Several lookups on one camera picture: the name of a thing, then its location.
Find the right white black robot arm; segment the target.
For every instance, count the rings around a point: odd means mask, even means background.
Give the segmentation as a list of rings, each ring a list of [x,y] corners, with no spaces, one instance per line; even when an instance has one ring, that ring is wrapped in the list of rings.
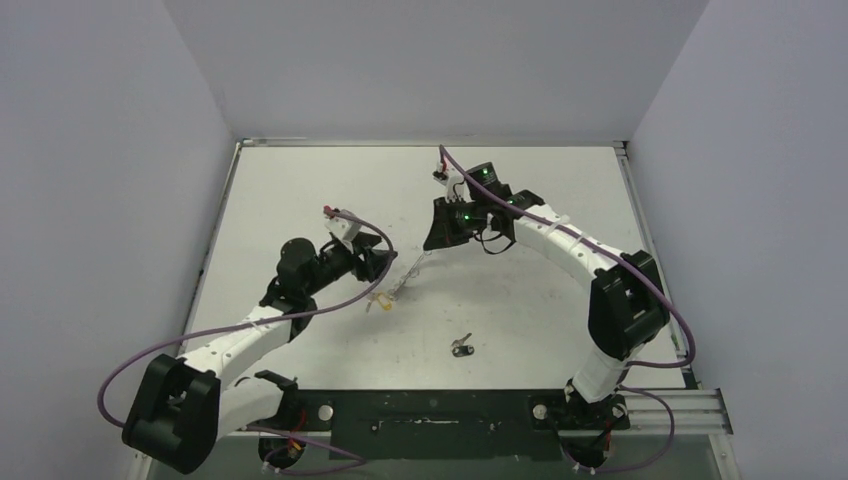
[[[491,228],[539,253],[574,278],[589,296],[589,353],[564,388],[567,422],[580,429],[601,428],[622,417],[616,399],[632,362],[669,323],[656,262],[640,250],[602,253],[602,244],[584,236],[541,197],[523,190],[497,203],[436,198],[425,238],[426,251],[464,245]]]

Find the key with black head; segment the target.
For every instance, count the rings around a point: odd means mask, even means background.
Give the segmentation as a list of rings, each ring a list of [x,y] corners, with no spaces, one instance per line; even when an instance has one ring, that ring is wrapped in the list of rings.
[[[451,343],[451,354],[455,358],[467,357],[474,354],[475,348],[467,343],[471,336],[472,333],[469,332]]]

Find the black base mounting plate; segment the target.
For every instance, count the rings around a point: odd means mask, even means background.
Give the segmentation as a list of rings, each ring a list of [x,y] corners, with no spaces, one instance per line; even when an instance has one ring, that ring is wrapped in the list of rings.
[[[620,395],[590,407],[560,389],[301,390],[258,424],[327,433],[333,459],[555,461],[562,444],[600,448],[630,420]]]

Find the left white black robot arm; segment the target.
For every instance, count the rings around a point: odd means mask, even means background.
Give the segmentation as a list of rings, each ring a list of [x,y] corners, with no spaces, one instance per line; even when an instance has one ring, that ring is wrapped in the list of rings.
[[[373,225],[332,228],[316,248],[305,238],[287,241],[276,275],[250,313],[230,327],[205,331],[206,344],[180,356],[159,354],[147,365],[126,420],[122,442],[172,469],[197,470],[216,443],[257,421],[282,431],[297,420],[297,387],[269,371],[246,370],[294,340],[321,314],[314,300],[347,274],[374,287],[397,253]]]

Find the key with yellow tag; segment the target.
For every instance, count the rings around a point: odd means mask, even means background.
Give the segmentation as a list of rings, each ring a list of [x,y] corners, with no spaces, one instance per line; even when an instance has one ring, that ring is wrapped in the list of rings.
[[[369,313],[371,310],[375,308],[379,308],[383,311],[391,311],[394,304],[394,298],[390,293],[387,292],[372,292],[367,296],[367,302],[365,305],[365,313]]]

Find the aluminium frame rail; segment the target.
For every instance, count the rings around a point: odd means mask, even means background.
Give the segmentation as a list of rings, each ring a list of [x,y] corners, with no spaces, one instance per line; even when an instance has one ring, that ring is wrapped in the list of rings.
[[[219,436],[255,424],[279,430],[338,434],[347,425],[378,432],[393,425],[480,427],[520,432],[555,427],[566,437],[590,437],[609,428],[624,435],[730,434],[733,431],[718,390],[651,389],[624,392],[622,417],[601,428],[578,428],[566,420],[564,394],[542,390],[301,390],[249,394],[232,389],[222,396]]]

